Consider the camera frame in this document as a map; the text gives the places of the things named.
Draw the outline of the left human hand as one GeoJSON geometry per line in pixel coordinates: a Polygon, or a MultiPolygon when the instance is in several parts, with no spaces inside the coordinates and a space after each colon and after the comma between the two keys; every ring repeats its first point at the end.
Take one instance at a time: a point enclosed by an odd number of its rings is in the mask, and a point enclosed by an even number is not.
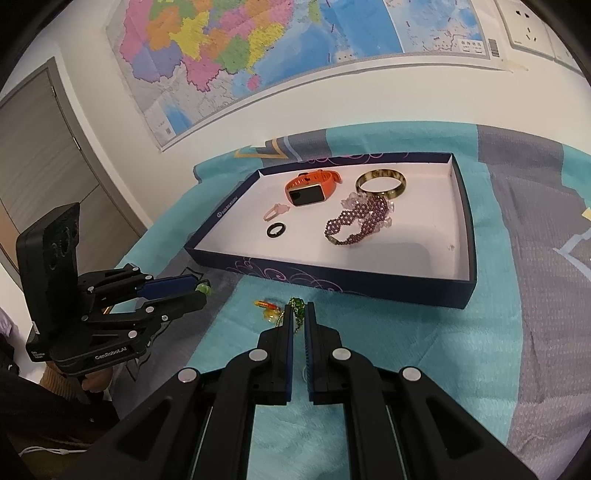
{"type": "MultiPolygon", "coordinates": [[[[114,369],[108,367],[106,369],[88,373],[84,379],[80,381],[80,388],[91,393],[99,393],[107,389],[113,377],[114,369]]],[[[40,380],[40,385],[44,388],[59,393],[68,390],[66,381],[68,378],[55,366],[53,362],[46,364],[45,371],[40,380]]]]}

